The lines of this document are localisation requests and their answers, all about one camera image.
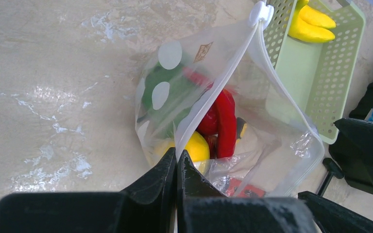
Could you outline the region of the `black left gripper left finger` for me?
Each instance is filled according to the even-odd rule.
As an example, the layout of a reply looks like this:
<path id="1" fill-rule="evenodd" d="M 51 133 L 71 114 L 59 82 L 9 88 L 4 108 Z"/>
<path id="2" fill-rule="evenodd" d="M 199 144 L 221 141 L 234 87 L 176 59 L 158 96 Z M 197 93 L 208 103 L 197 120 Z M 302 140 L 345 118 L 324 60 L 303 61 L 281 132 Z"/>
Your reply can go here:
<path id="1" fill-rule="evenodd" d="M 0 233 L 171 233 L 175 149 L 119 192 L 13 193 L 0 200 Z"/>

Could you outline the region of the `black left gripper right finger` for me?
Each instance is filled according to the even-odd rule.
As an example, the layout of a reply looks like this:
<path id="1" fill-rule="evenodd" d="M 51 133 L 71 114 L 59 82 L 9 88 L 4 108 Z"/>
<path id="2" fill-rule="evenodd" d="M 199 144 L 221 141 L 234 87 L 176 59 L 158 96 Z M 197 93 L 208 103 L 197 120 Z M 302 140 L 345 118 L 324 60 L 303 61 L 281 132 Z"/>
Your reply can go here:
<path id="1" fill-rule="evenodd" d="M 180 233 L 315 233 L 313 215 L 288 197 L 228 198 L 193 165 L 184 150 L 177 165 Z"/>

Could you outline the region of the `red chili pepper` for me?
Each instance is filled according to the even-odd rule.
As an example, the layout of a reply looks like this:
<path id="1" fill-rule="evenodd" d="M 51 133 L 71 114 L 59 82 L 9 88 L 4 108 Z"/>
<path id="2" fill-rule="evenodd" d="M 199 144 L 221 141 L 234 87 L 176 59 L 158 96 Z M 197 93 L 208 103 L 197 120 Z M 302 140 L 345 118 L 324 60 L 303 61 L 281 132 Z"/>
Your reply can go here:
<path id="1" fill-rule="evenodd" d="M 217 108 L 219 132 L 216 135 L 200 135 L 203 136 L 203 138 L 209 145 L 210 159 L 222 159 L 232 157 L 236 147 L 237 132 L 235 100 L 233 98 L 233 95 L 227 89 L 224 88 L 218 94 L 212 105 L 215 105 Z"/>

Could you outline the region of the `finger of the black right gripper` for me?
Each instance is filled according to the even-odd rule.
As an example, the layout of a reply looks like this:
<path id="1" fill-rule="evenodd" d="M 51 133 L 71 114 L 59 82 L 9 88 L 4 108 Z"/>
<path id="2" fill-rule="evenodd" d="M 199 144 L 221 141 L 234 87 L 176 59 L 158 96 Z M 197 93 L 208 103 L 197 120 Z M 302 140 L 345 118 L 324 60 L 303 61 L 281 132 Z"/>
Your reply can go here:
<path id="1" fill-rule="evenodd" d="M 373 221 L 312 192 L 298 193 L 323 233 L 373 233 Z"/>
<path id="2" fill-rule="evenodd" d="M 339 134 L 334 143 L 334 160 L 347 184 L 373 194 L 373 122 L 342 118 L 335 126 Z"/>

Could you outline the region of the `clear dotted zip top bag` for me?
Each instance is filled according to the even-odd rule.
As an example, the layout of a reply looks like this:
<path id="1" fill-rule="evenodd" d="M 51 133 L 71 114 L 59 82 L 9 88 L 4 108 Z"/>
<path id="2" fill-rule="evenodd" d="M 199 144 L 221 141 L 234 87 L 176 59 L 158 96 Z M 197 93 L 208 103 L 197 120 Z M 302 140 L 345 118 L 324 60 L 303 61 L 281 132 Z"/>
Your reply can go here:
<path id="1" fill-rule="evenodd" d="M 264 190 L 264 197 L 293 196 L 324 154 L 318 131 L 283 86 L 267 53 L 264 31 L 273 14 L 273 6 L 258 2 L 245 20 L 162 44 L 144 66 L 158 63 L 171 70 L 182 64 L 198 72 L 193 75 L 197 89 L 182 104 L 191 104 L 191 109 L 169 138 L 175 143 L 177 161 L 218 94 L 225 88 L 233 95 L 236 117 L 247 122 L 246 132 L 232 157 L 209 159 L 204 174 L 224 194 L 231 178 L 241 180 L 233 197 L 247 184 Z M 140 76 L 136 120 L 143 82 Z M 154 149 L 168 138 L 153 137 L 150 129 L 147 121 L 136 133 L 154 166 L 162 158 Z"/>

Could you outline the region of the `green bell pepper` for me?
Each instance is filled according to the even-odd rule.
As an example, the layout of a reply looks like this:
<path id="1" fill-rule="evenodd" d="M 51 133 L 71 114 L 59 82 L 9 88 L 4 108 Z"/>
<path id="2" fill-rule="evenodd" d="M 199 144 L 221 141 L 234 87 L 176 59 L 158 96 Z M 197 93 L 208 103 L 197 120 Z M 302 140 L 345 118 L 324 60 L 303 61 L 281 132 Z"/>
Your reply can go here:
<path id="1" fill-rule="evenodd" d="M 182 64 L 171 70 L 158 63 L 145 67 L 141 73 L 145 88 L 140 98 L 136 131 L 148 121 L 153 137 L 173 138 L 179 123 L 191 109 L 191 104 L 182 104 L 190 100 L 197 89 L 193 81 L 197 73 L 196 69 Z"/>

